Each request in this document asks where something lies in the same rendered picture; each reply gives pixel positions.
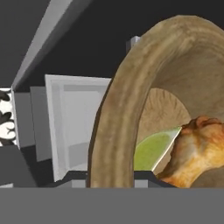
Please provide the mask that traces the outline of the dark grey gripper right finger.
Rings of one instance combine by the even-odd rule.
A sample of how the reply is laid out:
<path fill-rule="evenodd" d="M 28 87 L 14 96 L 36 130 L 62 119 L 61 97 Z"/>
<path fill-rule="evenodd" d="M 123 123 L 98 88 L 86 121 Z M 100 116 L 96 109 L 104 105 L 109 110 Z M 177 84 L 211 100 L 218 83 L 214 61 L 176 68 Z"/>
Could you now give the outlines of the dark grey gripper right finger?
<path fill-rule="evenodd" d="M 152 171 L 134 171 L 134 187 L 135 188 L 154 188 L 154 187 L 172 187 L 156 178 Z"/>

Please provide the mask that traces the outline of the brown chicken drumstick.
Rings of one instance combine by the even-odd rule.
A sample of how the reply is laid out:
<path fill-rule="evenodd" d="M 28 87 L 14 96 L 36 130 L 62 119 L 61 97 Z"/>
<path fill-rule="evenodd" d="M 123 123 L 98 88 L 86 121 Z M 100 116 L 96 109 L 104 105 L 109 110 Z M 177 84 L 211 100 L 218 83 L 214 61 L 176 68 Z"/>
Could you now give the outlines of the brown chicken drumstick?
<path fill-rule="evenodd" d="M 203 172 L 222 166 L 224 122 L 200 115 L 182 126 L 169 162 L 156 177 L 178 188 L 190 188 Z"/>

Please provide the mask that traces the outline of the white fridge door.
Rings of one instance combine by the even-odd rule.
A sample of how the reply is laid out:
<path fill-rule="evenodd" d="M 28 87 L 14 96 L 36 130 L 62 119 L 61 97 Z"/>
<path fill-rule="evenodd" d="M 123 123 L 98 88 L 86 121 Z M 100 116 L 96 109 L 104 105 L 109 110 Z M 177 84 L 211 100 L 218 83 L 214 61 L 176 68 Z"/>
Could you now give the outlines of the white fridge door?
<path fill-rule="evenodd" d="M 48 74 L 45 77 L 53 177 L 88 168 L 95 117 L 109 78 Z"/>

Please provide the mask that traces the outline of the brown wooden bowl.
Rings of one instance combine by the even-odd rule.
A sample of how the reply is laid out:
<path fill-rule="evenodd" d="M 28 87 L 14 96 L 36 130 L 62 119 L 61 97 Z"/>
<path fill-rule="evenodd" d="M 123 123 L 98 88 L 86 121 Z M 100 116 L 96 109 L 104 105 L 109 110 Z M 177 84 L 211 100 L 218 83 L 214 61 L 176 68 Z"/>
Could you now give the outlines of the brown wooden bowl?
<path fill-rule="evenodd" d="M 198 116 L 224 123 L 224 30 L 196 16 L 150 28 L 130 49 L 97 112 L 88 186 L 132 187 L 137 143 Z"/>

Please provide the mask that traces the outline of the green lemon wedge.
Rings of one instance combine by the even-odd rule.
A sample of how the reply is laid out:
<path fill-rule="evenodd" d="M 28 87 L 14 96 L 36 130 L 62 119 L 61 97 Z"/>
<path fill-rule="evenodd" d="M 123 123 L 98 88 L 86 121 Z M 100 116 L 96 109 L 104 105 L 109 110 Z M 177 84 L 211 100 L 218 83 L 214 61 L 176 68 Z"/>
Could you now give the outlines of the green lemon wedge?
<path fill-rule="evenodd" d="M 147 136 L 136 146 L 134 170 L 153 172 L 172 147 L 180 131 L 181 127 L 178 126 Z"/>

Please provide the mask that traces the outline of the grey fridge body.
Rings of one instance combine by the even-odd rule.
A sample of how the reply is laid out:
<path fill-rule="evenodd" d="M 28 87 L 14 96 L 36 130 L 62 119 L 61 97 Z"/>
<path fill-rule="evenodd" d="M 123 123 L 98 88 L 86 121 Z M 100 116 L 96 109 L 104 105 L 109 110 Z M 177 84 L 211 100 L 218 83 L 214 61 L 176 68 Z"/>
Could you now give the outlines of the grey fridge body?
<path fill-rule="evenodd" d="M 36 144 L 31 88 L 40 92 L 36 97 L 38 111 L 42 113 L 39 120 L 46 123 L 45 76 L 91 74 L 78 53 L 83 44 L 81 29 L 88 26 L 88 18 L 95 8 L 94 1 L 50 0 L 18 69 L 12 83 L 12 99 L 17 144 L 26 157 L 34 157 Z"/>

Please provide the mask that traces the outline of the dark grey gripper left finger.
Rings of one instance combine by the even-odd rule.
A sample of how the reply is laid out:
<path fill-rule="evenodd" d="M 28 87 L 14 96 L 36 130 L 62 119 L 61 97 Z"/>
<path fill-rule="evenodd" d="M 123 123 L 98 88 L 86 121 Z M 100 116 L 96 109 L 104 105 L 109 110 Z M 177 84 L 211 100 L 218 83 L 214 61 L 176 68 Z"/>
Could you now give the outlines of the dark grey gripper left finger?
<path fill-rule="evenodd" d="M 47 187 L 85 188 L 87 177 L 86 171 L 69 171 L 63 179 L 48 184 Z"/>

